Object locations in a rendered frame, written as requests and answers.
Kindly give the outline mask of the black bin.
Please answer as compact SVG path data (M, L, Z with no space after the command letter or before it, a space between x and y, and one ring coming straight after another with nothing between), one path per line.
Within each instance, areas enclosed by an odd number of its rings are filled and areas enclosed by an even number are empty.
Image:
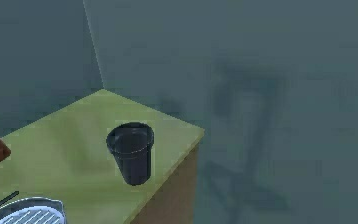
M121 124L107 135L106 145L128 185L142 185L150 178L154 131L149 125Z

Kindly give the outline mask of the black thin rod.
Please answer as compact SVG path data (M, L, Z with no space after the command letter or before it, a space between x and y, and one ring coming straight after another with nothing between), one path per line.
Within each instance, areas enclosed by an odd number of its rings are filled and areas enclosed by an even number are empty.
M11 194L9 194L8 196L6 196L3 199L1 199L0 200L0 207L3 206L8 201L10 201L11 199L15 198L17 195L19 195L19 193L20 193L19 191L14 191Z

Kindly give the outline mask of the green-topped wooden counter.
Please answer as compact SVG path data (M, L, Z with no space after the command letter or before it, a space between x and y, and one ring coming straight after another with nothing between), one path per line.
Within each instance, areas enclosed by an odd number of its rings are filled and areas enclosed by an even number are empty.
M107 134L132 121L155 134L152 174L125 183ZM43 196L63 202L68 224L193 224L202 128L100 90L4 137L0 200Z

